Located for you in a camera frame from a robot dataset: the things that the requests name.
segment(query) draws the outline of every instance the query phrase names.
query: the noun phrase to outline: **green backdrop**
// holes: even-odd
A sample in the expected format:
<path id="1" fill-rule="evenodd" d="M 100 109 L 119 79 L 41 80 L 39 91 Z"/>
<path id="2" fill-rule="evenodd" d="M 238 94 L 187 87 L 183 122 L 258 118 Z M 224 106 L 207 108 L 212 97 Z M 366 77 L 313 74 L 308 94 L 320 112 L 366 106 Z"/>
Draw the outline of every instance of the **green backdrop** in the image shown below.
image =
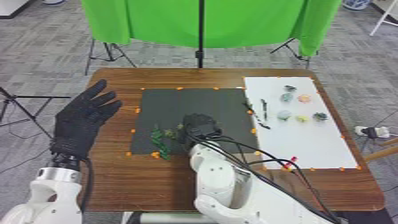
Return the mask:
<path id="1" fill-rule="evenodd" d="M 82 0 L 95 39 L 130 38 L 198 47 L 199 0 Z M 322 45 L 342 0 L 207 0 L 205 47 L 301 40 L 301 55 Z"/>

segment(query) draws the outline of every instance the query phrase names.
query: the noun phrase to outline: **gray carpet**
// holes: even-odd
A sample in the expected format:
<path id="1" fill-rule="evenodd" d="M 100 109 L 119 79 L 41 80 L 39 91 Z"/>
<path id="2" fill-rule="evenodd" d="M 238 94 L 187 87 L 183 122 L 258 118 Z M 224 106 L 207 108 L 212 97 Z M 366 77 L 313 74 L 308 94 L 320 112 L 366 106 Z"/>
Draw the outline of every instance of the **gray carpet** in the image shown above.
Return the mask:
<path id="1" fill-rule="evenodd" d="M 347 127 L 372 126 L 398 109 L 398 28 L 384 25 L 375 37 L 368 36 L 381 14 L 372 8 L 363 12 L 340 10 L 320 56 L 311 69 L 326 85 Z M 91 77 L 84 77 L 91 31 L 82 13 L 80 1 L 70 0 L 63 6 L 48 7 L 36 1 L 13 20 L 0 20 L 0 86 L 24 95 L 75 96 L 84 90 Z M 278 45 L 207 51 L 207 67 L 228 68 L 302 68 L 286 49 L 274 55 Z M 192 48 L 173 47 L 134 40 L 123 46 L 139 67 L 196 67 Z M 100 67 L 128 67 L 121 59 L 116 63 L 96 61 L 91 72 Z M 39 100 L 24 101 L 29 109 L 38 109 Z M 54 115 L 68 100 L 55 100 L 43 111 L 39 122 L 54 130 Z M 9 120 L 22 118 L 13 107 Z M 395 126 L 398 115 L 386 122 Z M 45 135 L 20 139 L 11 133 L 31 137 L 38 133 L 32 124 L 0 129 L 0 170 L 31 158 L 48 147 Z M 381 150 L 374 144 L 363 153 Z M 29 182 L 50 155 L 0 175 L 0 216 L 29 198 Z M 398 155 L 370 163 L 382 190 L 398 185 Z M 386 192 L 386 207 L 391 216 L 398 214 L 398 189 Z M 119 214 L 87 214 L 87 223 L 118 223 Z"/>

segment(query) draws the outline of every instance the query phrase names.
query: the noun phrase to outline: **wooden table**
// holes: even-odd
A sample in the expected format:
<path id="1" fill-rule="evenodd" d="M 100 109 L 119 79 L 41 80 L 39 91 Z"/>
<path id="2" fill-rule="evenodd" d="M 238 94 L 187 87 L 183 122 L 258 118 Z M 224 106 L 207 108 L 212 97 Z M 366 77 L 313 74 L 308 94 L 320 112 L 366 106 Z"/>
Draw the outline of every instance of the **wooden table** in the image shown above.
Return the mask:
<path id="1" fill-rule="evenodd" d="M 109 90 L 118 92 L 123 108 L 111 119 L 96 139 L 93 161 L 96 186 L 91 211 L 171 211 L 194 210 L 196 175 L 189 157 L 171 161 L 150 155 L 128 156 L 132 129 L 141 106 L 141 88 L 235 88 L 244 86 L 244 76 L 313 77 L 315 85 L 338 123 L 342 134 L 361 165 L 361 170 L 304 170 L 318 189 L 324 202 L 334 211 L 375 211 L 384 208 L 384 196 L 359 154 L 343 121 L 311 71 L 286 69 L 130 69 L 107 68 L 96 71 L 91 85 L 109 80 Z M 313 197 L 297 177 L 283 171 L 269 171 L 278 183 L 313 203 Z"/>

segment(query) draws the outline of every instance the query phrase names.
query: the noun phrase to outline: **metal stand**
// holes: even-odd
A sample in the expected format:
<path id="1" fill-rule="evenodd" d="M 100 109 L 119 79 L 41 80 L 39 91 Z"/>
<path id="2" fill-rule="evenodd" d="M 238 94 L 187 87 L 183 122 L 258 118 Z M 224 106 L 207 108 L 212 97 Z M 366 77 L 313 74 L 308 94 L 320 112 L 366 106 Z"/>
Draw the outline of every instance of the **metal stand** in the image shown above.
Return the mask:
<path id="1" fill-rule="evenodd" d="M 199 49 L 196 51 L 198 68 L 203 68 L 205 59 L 205 0 L 199 0 Z"/>
<path id="2" fill-rule="evenodd" d="M 286 48 L 290 49 L 292 53 L 294 53 L 295 58 L 297 58 L 301 61 L 306 61 L 306 69 L 310 69 L 311 57 L 306 58 L 304 56 L 301 56 L 301 55 L 295 53 L 295 51 L 294 51 L 294 49 L 292 49 L 292 47 L 290 47 L 290 42 L 292 42 L 294 40 L 295 40 L 295 38 L 290 38 L 290 40 L 285 42 L 285 44 L 274 49 L 274 51 L 270 52 L 270 54 L 274 54 L 274 53 L 281 50 L 281 48 L 286 47 Z"/>
<path id="3" fill-rule="evenodd" d="M 20 123 L 24 123 L 24 122 L 27 122 L 27 121 L 32 121 L 34 124 L 36 124 L 36 126 L 38 126 L 38 128 L 41 129 L 43 133 L 47 134 L 48 138 L 52 139 L 54 137 L 52 137 L 48 131 L 45 130 L 41 124 L 38 123 L 36 118 L 38 118 L 38 116 L 39 116 L 39 114 L 41 114 L 41 112 L 43 112 L 43 110 L 45 110 L 45 107 L 47 107 L 50 101 L 52 101 L 54 99 L 70 99 L 71 97 L 68 97 L 68 96 L 16 96 L 16 95 L 11 95 L 11 94 L 8 93 L 8 91 L 6 91 L 6 89 L 4 89 L 2 87 L 0 87 L 0 94 L 2 94 L 4 97 L 6 97 L 6 100 L 4 100 L 4 108 L 2 108 L 2 112 L 0 112 L 0 127 L 6 127 L 6 126 L 9 126 L 9 125 L 13 125 L 13 124 L 20 124 Z M 39 108 L 39 110 L 38 110 L 38 112 L 36 112 L 34 114 L 29 112 L 29 110 L 27 110 L 25 107 L 22 106 L 22 104 L 20 104 L 20 102 L 18 102 L 18 100 L 16 100 L 18 98 L 20 98 L 20 99 L 47 99 L 47 102 L 45 102 L 45 104 L 43 104 L 43 106 L 41 106 L 41 108 Z M 22 109 L 22 111 L 24 111 L 24 113 L 25 113 L 25 115 L 27 115 L 29 118 L 25 118 L 25 119 L 22 119 L 22 120 L 18 120 L 18 121 L 13 121 L 13 122 L 8 123 L 8 124 L 2 124 L 2 121 L 4 121 L 4 115 L 6 115 L 6 110 L 8 110 L 8 107 L 9 107 L 9 103 L 13 103 L 13 104 L 16 105 L 16 107 Z"/>
<path id="4" fill-rule="evenodd" d="M 95 51 L 95 47 L 96 47 L 96 40 L 93 38 L 93 41 L 91 41 L 91 51 L 89 51 L 89 60 L 87 60 L 87 65 L 86 65 L 86 76 L 89 75 L 89 68 L 91 68 L 91 61 L 93 60 L 103 60 L 107 62 L 114 62 L 118 61 L 119 58 L 127 58 L 132 66 L 137 68 L 135 64 L 134 64 L 134 61 L 125 53 L 125 51 L 121 50 L 121 47 L 118 46 L 118 44 L 109 44 L 109 43 L 103 43 L 103 47 L 105 47 L 105 51 L 107 51 L 107 56 L 109 58 L 100 58 L 100 57 L 93 57 L 93 51 Z M 114 49 L 119 51 L 121 55 L 116 57 L 114 56 Z"/>

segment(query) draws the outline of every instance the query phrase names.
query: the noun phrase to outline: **white paper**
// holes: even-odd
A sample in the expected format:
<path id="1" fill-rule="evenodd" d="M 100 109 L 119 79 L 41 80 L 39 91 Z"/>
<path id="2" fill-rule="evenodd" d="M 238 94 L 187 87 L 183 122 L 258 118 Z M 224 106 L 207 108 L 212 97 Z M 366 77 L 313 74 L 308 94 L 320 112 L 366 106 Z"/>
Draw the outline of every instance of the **white paper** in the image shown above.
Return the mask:
<path id="1" fill-rule="evenodd" d="M 292 102 L 281 101 L 281 95 L 286 93 L 285 86 L 297 87 L 294 92 Z M 278 158 L 292 159 L 297 157 L 297 164 L 301 168 L 356 168 L 358 162 L 350 152 L 350 148 L 342 138 L 338 125 L 327 110 L 322 96 L 317 93 L 317 87 L 310 77 L 247 77 L 246 78 L 246 95 L 253 104 L 253 109 L 263 121 L 263 104 L 267 102 L 267 125 L 270 130 L 265 129 L 254 119 L 258 143 L 260 148 Z M 311 96 L 311 102 L 302 103 L 299 96 L 306 94 Z M 278 119 L 279 111 L 292 112 L 288 121 Z M 313 119 L 313 114 L 320 112 L 327 114 L 329 120 L 318 122 Z M 297 121 L 295 116 L 306 115 L 310 121 L 306 123 Z M 276 163 L 267 163 L 269 169 L 281 169 Z"/>

